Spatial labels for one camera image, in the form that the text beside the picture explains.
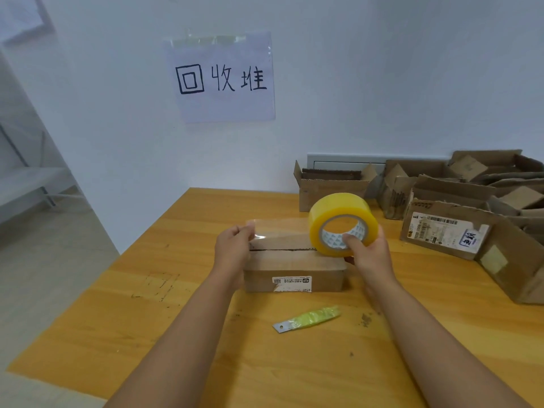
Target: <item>table surface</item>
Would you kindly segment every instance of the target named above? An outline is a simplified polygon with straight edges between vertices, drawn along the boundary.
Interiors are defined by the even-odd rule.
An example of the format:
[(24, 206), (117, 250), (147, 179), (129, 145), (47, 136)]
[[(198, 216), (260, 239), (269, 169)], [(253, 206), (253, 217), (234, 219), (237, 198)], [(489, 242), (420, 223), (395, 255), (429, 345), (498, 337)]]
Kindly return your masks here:
[[(544, 406), (544, 307), (512, 303), (475, 262), (399, 241), (401, 222), (373, 211), (403, 285), (483, 363)], [(8, 370), (110, 397), (207, 275), (220, 231), (306, 215), (297, 195), (189, 189)], [(341, 293), (238, 291), (202, 406), (425, 406), (351, 266), (347, 285)], [(339, 305), (342, 316), (283, 334), (272, 328), (327, 305)]]

